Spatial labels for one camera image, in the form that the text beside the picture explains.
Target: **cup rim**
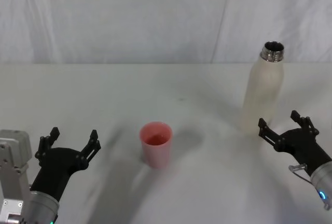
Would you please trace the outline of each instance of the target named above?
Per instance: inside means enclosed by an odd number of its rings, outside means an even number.
[[[170,138],[165,142],[165,143],[162,143],[161,145],[151,145],[151,144],[148,144],[147,142],[145,142],[143,139],[142,139],[142,131],[148,127],[149,125],[151,124],[161,124],[163,125],[169,132],[170,132]],[[162,147],[162,146],[165,146],[166,144],[168,144],[171,140],[172,140],[172,137],[173,137],[173,131],[172,131],[172,128],[166,124],[165,122],[162,122],[162,121],[152,121],[152,122],[149,122],[149,123],[146,123],[144,126],[142,126],[142,128],[140,129],[140,140],[142,142],[142,144],[144,145],[147,145],[147,146],[150,146],[150,147],[155,147],[155,148],[158,148],[158,147]]]

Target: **bottle opening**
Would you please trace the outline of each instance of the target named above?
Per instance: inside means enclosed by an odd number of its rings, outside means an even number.
[[[265,43],[265,48],[272,52],[280,52],[284,50],[284,46],[277,41],[268,41]]]

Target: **blue led light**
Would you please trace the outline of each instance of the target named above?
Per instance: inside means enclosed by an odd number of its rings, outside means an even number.
[[[326,195],[324,194],[324,192],[320,191],[319,194],[323,200],[326,200]]]

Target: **metal bottle neck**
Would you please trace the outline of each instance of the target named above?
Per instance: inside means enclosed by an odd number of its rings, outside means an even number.
[[[261,50],[260,57],[268,62],[279,62],[284,59],[284,46],[277,41],[268,41]]]

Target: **red liquid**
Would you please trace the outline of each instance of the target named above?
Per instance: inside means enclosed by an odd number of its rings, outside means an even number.
[[[151,138],[149,138],[146,143],[148,145],[162,145],[167,142],[167,138],[161,135],[156,135]]]

